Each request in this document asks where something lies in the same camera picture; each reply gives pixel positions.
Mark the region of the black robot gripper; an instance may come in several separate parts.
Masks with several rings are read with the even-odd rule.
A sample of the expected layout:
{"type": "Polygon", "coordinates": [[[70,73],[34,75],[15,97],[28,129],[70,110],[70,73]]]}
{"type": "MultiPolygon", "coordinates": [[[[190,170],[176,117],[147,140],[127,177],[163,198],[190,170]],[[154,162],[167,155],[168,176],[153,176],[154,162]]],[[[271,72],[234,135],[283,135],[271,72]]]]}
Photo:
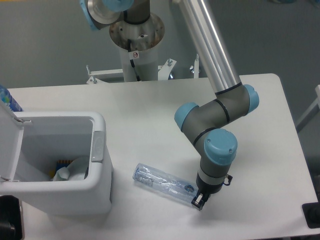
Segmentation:
{"type": "Polygon", "coordinates": [[[192,206],[201,211],[210,198],[210,195],[215,194],[222,189],[226,177],[226,175],[211,177],[203,172],[198,172],[196,176],[198,190],[197,195],[191,201],[192,206]]]}

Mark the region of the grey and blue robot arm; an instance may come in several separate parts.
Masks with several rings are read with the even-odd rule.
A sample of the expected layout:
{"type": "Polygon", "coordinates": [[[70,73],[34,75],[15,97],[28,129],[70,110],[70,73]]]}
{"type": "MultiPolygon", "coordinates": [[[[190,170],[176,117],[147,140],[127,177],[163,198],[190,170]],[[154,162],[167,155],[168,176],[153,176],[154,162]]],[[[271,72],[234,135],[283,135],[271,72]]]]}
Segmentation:
{"type": "MultiPolygon", "coordinates": [[[[125,82],[157,81],[158,58],[153,51],[163,40],[162,20],[148,0],[82,0],[80,7],[92,30],[109,28],[117,45],[125,82]]],[[[224,47],[215,19],[205,0],[177,1],[216,98],[203,106],[185,103],[174,120],[200,155],[198,187],[190,203],[201,210],[212,194],[228,186],[236,157],[236,137],[224,129],[259,105],[259,95],[242,84],[224,47]]]]}

